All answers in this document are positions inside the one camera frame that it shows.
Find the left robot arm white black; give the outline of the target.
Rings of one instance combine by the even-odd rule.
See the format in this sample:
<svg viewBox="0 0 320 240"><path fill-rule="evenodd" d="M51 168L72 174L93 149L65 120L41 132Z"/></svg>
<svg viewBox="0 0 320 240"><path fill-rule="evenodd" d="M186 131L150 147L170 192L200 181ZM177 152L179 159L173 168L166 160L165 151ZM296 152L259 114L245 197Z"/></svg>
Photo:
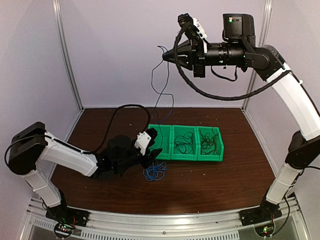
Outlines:
<svg viewBox="0 0 320 240"><path fill-rule="evenodd" d="M21 176L44 202L47 210L61 222L72 218L62 190L41 172L38 161L52 162L94 180L120 177L136 165L150 167L162 147L154 148L158 132L155 128L140 132L135 140L118 135L108 140L101 153L75 147L46 131L45 124L35 122L16 134L4 153L11 172Z"/></svg>

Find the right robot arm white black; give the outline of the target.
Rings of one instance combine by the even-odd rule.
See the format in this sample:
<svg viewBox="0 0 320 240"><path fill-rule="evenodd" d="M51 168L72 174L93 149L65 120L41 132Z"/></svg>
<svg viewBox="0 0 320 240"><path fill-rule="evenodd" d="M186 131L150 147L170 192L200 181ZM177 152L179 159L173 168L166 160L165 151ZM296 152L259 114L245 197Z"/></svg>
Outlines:
<svg viewBox="0 0 320 240"><path fill-rule="evenodd" d="M263 197L259 207L251 210L259 220L268 220L293 186L301 172L320 154L320 113L303 83L295 76L281 54L271 45L256 46L254 18L250 14L225 13L220 43L210 43L207 34L195 17L184 13L178 16L180 31L173 48L162 58L174 63L184 81L198 94L213 100L239 101L273 88L297 122L285 162ZM242 71L253 69L265 85L240 96L219 96L207 93L186 76L203 78L206 67L235 66Z"/></svg>

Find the green bin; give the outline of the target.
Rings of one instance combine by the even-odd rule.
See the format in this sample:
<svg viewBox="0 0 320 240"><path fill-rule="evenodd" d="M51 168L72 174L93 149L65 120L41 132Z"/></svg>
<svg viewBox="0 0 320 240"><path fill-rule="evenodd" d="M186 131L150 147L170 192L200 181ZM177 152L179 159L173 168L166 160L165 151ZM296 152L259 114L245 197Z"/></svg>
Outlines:
<svg viewBox="0 0 320 240"><path fill-rule="evenodd" d="M197 126L199 162L222 162L225 146L219 127Z"/></svg>
<svg viewBox="0 0 320 240"><path fill-rule="evenodd" d="M162 148L161 153L157 156L157 160L169 161L171 160L171 153L172 153L172 125L165 125L165 124L149 124L148 128L154 128L158 135L155 138L155 143L150 147L151 150L160 149Z"/></svg>
<svg viewBox="0 0 320 240"><path fill-rule="evenodd" d="M195 126L172 126L172 151L173 161L196 162L198 159L198 131Z"/></svg>

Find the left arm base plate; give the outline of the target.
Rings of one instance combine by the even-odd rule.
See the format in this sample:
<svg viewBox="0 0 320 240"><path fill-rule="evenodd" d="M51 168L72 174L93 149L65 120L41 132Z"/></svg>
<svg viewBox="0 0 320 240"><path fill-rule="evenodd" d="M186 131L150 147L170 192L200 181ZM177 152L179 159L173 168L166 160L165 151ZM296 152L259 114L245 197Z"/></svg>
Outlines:
<svg viewBox="0 0 320 240"><path fill-rule="evenodd" d="M86 227L90 213L86 210L67 207L65 209L48 208L45 216L58 223L70 226Z"/></svg>

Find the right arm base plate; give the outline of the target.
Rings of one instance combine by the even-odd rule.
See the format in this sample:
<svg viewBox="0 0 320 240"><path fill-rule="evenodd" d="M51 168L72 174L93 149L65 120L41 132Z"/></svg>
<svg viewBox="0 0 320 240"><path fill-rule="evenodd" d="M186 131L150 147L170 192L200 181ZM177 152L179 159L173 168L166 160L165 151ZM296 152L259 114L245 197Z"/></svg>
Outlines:
<svg viewBox="0 0 320 240"><path fill-rule="evenodd" d="M283 214L279 208L271 209L263 206L244 209L239 212L242 226L256 225L279 218Z"/></svg>

